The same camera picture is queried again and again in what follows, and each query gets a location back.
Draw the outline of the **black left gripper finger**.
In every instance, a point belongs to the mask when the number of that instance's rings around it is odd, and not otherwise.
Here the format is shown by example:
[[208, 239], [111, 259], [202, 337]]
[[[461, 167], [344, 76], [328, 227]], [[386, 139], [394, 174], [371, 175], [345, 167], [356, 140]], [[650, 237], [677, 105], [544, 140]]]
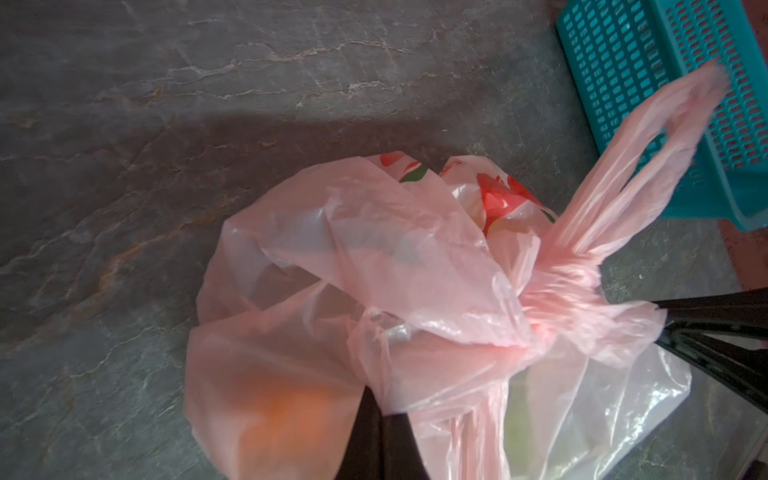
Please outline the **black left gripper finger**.
[[384, 416], [364, 389], [336, 480], [429, 480], [406, 414]]

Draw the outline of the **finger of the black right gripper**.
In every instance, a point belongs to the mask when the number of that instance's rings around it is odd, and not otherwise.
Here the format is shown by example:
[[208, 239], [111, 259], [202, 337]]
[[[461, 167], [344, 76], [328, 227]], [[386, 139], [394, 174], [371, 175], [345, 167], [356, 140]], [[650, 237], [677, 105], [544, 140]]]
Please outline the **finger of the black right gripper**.
[[767, 350], [749, 350], [724, 336], [767, 339], [765, 288], [707, 297], [659, 300], [667, 319], [656, 344], [767, 411]]

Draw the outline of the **pink plastic bag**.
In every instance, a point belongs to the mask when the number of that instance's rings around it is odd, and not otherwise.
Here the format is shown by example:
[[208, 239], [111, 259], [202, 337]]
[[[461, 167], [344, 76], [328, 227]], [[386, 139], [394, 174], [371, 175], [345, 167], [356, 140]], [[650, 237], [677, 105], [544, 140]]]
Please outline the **pink plastic bag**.
[[667, 313], [602, 263], [655, 221], [728, 87], [710, 62], [620, 125], [562, 215], [494, 162], [306, 168], [227, 219], [184, 412], [230, 479], [331, 479], [364, 389], [434, 479], [600, 479], [688, 396]]

